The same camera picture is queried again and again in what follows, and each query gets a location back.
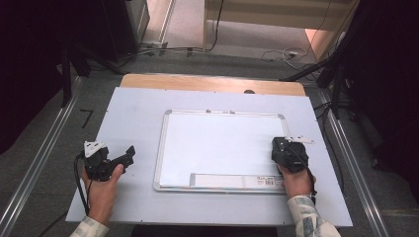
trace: black handheld device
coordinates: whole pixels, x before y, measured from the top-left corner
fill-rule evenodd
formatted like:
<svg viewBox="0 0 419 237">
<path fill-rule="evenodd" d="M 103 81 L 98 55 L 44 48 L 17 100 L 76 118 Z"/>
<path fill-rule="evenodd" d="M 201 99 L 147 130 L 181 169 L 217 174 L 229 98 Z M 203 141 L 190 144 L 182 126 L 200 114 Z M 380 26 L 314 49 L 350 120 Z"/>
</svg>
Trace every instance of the black handheld device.
<svg viewBox="0 0 419 237">
<path fill-rule="evenodd" d="M 125 155 L 115 158 L 114 160 L 108 159 L 108 153 L 108 147 L 105 146 L 94 152 L 89 157 L 86 157 L 85 155 L 84 168 L 86 169 L 87 176 L 90 180 L 108 181 L 119 164 L 124 165 L 123 173 L 126 172 L 126 168 L 129 165 L 133 164 L 132 156 L 135 154 L 133 146 L 126 151 Z"/>
<path fill-rule="evenodd" d="M 308 156 L 305 147 L 300 142 L 291 142 L 284 137 L 272 140 L 272 160 L 297 173 L 308 167 Z"/>
</svg>

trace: label on whiteboard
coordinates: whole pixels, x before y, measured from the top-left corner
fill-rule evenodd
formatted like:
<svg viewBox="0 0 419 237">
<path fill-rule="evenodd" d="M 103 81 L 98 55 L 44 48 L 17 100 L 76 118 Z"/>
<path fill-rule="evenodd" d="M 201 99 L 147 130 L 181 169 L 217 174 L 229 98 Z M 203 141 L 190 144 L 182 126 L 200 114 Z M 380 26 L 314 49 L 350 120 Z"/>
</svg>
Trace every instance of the label on whiteboard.
<svg viewBox="0 0 419 237">
<path fill-rule="evenodd" d="M 191 174 L 191 188 L 222 189 L 222 190 L 266 190 L 272 193 L 282 193 L 282 176 L 241 176 Z"/>
</svg>

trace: sleeve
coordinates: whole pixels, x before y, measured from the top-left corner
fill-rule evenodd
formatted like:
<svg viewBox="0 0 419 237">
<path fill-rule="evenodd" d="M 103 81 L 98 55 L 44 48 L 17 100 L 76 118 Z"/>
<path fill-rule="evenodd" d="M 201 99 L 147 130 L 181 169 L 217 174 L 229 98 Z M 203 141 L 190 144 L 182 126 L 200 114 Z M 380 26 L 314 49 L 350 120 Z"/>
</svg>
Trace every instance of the sleeve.
<svg viewBox="0 0 419 237">
<path fill-rule="evenodd" d="M 109 228 L 105 225 L 85 216 L 70 237 L 103 237 L 108 231 Z"/>
<path fill-rule="evenodd" d="M 296 236 L 340 236 L 335 226 L 320 217 L 313 201 L 308 196 L 292 197 L 288 205 L 295 223 Z"/>
</svg>

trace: aluminum rail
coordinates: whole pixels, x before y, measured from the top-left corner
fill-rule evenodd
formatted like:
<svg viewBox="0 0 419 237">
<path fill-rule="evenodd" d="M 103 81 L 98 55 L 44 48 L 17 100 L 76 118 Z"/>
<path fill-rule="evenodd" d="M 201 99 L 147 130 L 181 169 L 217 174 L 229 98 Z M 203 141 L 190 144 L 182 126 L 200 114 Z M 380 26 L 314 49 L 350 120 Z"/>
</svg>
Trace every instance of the aluminum rail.
<svg viewBox="0 0 419 237">
<path fill-rule="evenodd" d="M 81 85 L 82 79 L 80 77 L 77 77 L 72 86 L 74 96 L 71 98 L 67 107 L 62 108 L 59 111 L 54 123 L 52 124 L 51 129 L 46 135 L 46 138 L 43 141 L 37 155 L 35 156 L 34 161 L 29 167 L 24 179 L 22 180 L 18 188 L 15 190 L 15 193 L 13 194 L 9 203 L 7 204 L 7 207 L 0 220 L 0 236 L 7 237 L 10 235 L 13 226 L 15 225 L 15 222 L 19 217 L 19 214 L 21 213 L 26 201 L 29 198 L 29 195 L 31 194 L 32 189 L 35 186 L 35 183 L 37 182 L 38 177 L 42 172 L 42 169 L 46 163 L 46 160 L 49 157 L 49 154 L 55 144 L 55 141 L 61 134 L 62 128 L 64 127 L 65 122 L 71 114 L 71 111 L 77 100 Z"/>
<path fill-rule="evenodd" d="M 319 92 L 323 103 L 330 101 L 329 95 L 325 89 L 319 89 Z M 374 234 L 380 237 L 390 236 L 387 228 L 385 227 L 385 223 L 381 217 L 374 196 L 371 193 L 369 185 L 358 165 L 357 159 L 342 127 L 341 121 L 335 119 L 330 111 L 328 116 Z"/>
</svg>

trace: hand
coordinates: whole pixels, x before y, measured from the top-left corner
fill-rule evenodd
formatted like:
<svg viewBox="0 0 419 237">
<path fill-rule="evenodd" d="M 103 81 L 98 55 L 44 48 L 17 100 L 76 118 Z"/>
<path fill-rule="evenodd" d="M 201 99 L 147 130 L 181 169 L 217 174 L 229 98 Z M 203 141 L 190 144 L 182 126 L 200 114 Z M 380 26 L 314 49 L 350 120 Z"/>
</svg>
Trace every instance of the hand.
<svg viewBox="0 0 419 237">
<path fill-rule="evenodd" d="M 81 178 L 84 182 L 86 191 L 89 190 L 91 180 L 87 177 L 86 170 L 82 169 Z M 117 197 L 117 181 L 123 174 L 124 166 L 118 165 L 112 177 L 107 182 L 93 181 L 89 191 L 90 211 L 89 217 L 93 218 L 104 225 L 108 225 L 112 216 L 115 198 Z"/>
<path fill-rule="evenodd" d="M 311 194 L 311 181 L 308 178 L 307 170 L 302 170 L 297 173 L 291 173 L 290 170 L 284 166 L 278 165 L 284 175 L 283 186 L 286 188 L 289 198 L 300 195 Z"/>
</svg>

